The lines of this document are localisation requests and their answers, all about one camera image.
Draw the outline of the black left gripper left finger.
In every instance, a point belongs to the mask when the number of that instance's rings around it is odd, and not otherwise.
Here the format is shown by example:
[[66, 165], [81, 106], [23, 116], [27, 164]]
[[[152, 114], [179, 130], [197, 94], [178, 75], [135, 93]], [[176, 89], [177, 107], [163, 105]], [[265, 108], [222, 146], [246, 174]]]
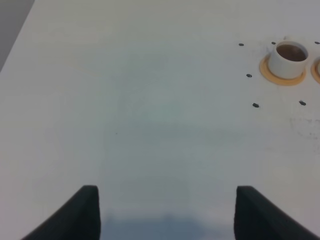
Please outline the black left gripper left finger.
[[61, 208], [26, 235], [24, 240], [99, 240], [99, 189], [82, 186]]

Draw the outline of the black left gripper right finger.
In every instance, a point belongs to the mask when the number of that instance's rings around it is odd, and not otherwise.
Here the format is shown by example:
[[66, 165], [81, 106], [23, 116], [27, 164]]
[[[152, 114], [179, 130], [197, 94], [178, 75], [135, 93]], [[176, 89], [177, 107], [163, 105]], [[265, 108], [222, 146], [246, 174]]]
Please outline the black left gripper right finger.
[[318, 240], [252, 186], [236, 189], [233, 232], [236, 240]]

